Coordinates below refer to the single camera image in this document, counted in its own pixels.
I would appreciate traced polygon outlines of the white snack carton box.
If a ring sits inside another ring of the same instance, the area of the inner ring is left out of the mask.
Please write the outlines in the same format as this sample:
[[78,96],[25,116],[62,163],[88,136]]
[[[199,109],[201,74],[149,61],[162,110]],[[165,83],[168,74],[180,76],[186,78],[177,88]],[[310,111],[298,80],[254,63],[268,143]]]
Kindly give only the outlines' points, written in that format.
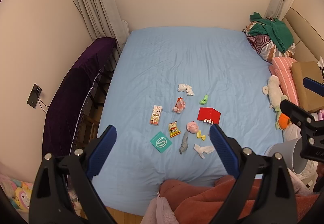
[[157,126],[159,125],[162,110],[163,110],[162,106],[155,105],[153,107],[151,117],[150,117],[150,122],[149,122],[151,125],[157,125]]

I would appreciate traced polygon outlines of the orange white plastic bag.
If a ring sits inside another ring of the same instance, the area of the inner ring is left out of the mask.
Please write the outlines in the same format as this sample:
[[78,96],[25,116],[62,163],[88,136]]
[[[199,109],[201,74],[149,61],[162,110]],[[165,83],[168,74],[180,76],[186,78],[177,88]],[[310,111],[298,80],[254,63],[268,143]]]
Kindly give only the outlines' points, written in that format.
[[182,97],[179,97],[176,101],[175,106],[173,107],[173,112],[180,114],[185,108],[186,102],[183,100]]

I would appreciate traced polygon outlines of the grey round trash bin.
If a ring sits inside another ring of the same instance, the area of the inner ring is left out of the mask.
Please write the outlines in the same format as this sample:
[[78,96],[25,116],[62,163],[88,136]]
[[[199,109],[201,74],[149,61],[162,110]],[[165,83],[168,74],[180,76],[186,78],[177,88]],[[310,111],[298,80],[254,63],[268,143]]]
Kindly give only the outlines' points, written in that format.
[[302,147],[302,139],[296,138],[270,146],[265,152],[265,156],[271,157],[275,153],[280,153],[287,167],[295,174],[300,174],[305,169],[308,162],[307,159],[300,156]]

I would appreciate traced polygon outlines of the brown paper bag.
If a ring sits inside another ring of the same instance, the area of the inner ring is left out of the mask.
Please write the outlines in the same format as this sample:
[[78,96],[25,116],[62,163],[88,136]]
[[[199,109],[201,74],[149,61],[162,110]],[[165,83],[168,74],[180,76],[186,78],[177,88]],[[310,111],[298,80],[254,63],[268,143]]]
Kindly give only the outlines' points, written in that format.
[[309,89],[318,89],[323,84],[321,69],[315,61],[292,63],[291,71],[299,98],[299,106],[306,112],[323,109],[323,97]]

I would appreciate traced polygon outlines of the green orange plush toy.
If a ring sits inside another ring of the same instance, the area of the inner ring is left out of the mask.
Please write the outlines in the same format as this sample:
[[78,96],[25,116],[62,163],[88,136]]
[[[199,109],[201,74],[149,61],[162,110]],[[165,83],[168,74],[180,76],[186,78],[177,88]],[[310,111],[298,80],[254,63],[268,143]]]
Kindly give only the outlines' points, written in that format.
[[279,106],[275,108],[275,112],[276,112],[276,122],[275,122],[276,129],[280,129],[280,130],[286,129],[291,124],[290,118],[287,115],[283,114],[283,112],[281,112]]

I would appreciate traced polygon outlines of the large white plastic bag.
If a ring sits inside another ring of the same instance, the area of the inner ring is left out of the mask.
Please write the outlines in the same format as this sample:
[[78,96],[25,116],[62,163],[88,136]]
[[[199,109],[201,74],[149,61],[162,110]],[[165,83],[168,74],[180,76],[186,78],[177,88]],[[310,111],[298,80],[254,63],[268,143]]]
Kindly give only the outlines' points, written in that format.
[[294,140],[296,138],[301,138],[300,134],[301,129],[295,125],[295,124],[289,124],[284,130],[283,130],[283,140],[285,142]]

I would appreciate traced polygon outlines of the red paper box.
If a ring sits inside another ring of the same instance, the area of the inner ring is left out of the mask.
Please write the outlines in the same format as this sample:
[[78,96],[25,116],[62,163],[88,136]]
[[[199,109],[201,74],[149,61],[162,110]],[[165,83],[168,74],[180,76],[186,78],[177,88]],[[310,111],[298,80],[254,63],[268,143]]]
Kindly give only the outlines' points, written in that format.
[[221,113],[216,109],[201,107],[198,112],[197,120],[210,124],[219,124]]

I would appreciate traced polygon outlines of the pink crumpled paper ball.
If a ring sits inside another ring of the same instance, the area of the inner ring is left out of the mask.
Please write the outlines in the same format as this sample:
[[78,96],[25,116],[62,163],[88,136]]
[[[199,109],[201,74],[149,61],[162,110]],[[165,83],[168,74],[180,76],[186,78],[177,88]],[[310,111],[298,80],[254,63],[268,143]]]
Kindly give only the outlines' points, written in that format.
[[199,131],[199,126],[196,122],[189,122],[186,126],[187,131],[190,133],[197,133]]

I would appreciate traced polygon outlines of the white plush toy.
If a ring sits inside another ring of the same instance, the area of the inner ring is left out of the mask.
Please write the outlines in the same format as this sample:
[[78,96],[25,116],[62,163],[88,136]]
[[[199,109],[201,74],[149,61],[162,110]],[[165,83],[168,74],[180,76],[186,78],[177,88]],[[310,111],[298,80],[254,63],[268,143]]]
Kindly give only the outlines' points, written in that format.
[[288,97],[283,94],[280,88],[279,78],[275,75],[269,77],[268,84],[262,88],[262,93],[268,96],[270,108],[273,109],[279,107],[281,101],[288,99]]

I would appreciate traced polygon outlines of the pink striped pillow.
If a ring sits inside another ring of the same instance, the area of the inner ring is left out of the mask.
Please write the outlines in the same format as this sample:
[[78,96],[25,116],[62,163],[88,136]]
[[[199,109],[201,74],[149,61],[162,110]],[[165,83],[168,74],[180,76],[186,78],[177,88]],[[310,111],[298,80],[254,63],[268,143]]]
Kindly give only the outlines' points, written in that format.
[[291,57],[274,57],[270,72],[279,78],[281,90],[288,97],[288,100],[299,106],[299,98],[291,71],[292,64],[296,62]]

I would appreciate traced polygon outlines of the green crumpled wrapper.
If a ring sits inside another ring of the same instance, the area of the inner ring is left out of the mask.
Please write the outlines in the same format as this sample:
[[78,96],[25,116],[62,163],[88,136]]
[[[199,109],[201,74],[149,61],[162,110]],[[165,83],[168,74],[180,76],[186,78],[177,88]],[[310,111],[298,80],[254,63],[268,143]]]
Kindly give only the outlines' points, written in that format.
[[208,102],[208,95],[205,95],[205,96],[203,97],[203,99],[201,99],[201,100],[199,101],[199,104],[200,104],[200,105],[205,105],[205,104],[207,104],[207,102]]

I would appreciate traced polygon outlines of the beige padded headboard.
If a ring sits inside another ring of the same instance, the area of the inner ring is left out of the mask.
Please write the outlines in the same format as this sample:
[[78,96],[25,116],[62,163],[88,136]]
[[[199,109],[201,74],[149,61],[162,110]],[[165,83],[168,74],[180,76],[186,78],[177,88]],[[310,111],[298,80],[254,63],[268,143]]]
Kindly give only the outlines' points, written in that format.
[[323,38],[300,13],[290,8],[282,21],[293,35],[294,59],[299,62],[318,62],[323,59]]

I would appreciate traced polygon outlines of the yellow snack packet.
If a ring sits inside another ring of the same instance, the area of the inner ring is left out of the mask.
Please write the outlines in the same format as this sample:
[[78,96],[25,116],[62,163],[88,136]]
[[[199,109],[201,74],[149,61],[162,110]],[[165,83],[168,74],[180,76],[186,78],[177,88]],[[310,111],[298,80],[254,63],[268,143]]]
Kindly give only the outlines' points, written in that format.
[[171,138],[181,134],[181,131],[178,129],[177,126],[177,121],[169,123],[169,134]]

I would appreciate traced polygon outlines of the teal square card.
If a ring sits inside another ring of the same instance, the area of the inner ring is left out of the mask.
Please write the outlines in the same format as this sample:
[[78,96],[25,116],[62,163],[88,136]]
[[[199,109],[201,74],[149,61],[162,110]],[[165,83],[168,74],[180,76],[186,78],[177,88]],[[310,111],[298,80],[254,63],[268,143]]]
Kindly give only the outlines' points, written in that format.
[[172,145],[171,140],[161,131],[159,131],[150,142],[159,153],[165,152]]

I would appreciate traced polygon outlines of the purple velvet covered bench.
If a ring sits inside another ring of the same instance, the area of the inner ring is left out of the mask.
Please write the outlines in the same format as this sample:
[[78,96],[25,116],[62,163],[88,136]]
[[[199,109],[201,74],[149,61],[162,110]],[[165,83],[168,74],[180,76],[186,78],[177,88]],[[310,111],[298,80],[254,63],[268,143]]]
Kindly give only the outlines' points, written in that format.
[[96,39],[68,71],[47,110],[43,155],[50,153],[61,157],[70,154],[82,106],[115,48],[116,40],[112,37]]

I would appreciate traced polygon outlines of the white crumpled tissue far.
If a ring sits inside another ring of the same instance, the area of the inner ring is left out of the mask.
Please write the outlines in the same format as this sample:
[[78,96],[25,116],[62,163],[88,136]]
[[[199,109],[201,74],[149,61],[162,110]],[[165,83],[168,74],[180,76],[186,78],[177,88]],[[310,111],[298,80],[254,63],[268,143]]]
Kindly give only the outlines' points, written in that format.
[[194,96],[192,87],[188,84],[178,84],[178,92],[185,92],[188,96]]

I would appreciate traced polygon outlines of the green knitted sweater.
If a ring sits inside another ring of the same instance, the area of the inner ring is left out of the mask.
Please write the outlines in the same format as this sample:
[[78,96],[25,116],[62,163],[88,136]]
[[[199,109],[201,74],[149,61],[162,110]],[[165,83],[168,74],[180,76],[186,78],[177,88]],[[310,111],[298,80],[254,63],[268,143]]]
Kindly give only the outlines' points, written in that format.
[[284,22],[277,18],[264,19],[254,12],[250,22],[255,22],[249,31],[250,36],[267,35],[281,53],[285,53],[294,43],[293,35]]

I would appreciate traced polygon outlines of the red brown blanket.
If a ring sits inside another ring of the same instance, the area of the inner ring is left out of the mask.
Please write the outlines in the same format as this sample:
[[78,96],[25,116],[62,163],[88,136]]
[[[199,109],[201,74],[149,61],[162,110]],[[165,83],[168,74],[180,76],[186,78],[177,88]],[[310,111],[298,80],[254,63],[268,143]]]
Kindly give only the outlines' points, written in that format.
[[[193,186],[179,180],[166,180],[160,186],[179,223],[209,223],[230,193],[235,179],[226,175],[215,181],[214,187]],[[258,196],[260,179],[255,179],[239,219],[250,214]],[[309,211],[319,195],[296,194],[298,221]]]

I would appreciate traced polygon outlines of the striped folded quilt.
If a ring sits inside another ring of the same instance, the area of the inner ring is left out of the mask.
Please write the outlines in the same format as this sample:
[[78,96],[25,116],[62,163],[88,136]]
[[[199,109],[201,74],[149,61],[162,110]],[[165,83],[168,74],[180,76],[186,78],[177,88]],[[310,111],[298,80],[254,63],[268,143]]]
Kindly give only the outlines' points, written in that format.
[[256,21],[249,23],[249,25],[243,30],[246,35],[247,40],[254,49],[254,51],[264,60],[272,63],[274,57],[293,57],[295,54],[295,43],[288,48],[285,53],[280,52],[276,45],[272,42],[267,34],[258,34],[256,36],[251,36],[250,31],[253,26],[256,25]]

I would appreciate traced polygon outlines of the light blue bed sheet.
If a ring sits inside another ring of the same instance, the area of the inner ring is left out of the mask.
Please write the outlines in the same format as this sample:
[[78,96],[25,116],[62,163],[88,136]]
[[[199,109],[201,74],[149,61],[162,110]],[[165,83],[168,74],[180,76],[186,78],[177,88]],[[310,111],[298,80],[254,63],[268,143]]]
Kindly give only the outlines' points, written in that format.
[[226,175],[210,125],[264,154],[283,141],[262,93],[269,65],[241,31],[160,27],[133,31],[108,89],[99,133],[117,139],[93,185],[113,209],[143,215],[166,180],[211,187]]

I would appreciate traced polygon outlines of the pink fluffy cloth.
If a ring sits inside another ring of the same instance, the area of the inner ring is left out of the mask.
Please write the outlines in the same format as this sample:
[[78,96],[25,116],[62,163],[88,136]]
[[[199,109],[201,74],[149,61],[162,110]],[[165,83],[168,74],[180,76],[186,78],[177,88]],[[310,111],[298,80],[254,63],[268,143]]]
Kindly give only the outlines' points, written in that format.
[[160,193],[151,200],[147,211],[141,221],[141,224],[178,224],[178,220],[170,208],[169,202],[165,197],[161,197]]

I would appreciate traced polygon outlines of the colourful cartoon cushion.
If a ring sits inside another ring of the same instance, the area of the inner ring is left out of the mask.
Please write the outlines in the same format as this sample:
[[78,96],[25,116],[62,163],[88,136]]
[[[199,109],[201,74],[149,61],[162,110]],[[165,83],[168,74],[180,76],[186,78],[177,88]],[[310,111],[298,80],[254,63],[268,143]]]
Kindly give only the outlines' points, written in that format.
[[8,169],[1,164],[1,188],[16,210],[29,211],[33,184],[11,178]]

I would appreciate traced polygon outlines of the beige left curtain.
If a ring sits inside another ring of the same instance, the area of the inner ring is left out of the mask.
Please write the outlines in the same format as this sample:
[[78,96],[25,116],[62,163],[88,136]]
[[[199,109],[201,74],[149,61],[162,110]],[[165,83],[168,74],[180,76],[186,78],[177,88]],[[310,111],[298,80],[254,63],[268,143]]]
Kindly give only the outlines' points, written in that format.
[[129,37],[126,21],[122,20],[115,0],[73,0],[85,22],[90,37],[113,37],[122,50]]

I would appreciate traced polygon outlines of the black wall socket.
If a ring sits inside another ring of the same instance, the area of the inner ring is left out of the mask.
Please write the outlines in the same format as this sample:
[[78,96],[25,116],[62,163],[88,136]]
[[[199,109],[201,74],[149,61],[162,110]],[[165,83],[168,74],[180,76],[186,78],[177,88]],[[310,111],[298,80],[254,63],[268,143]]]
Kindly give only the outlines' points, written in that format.
[[34,84],[28,97],[27,104],[35,109],[41,92],[42,89],[37,84]]

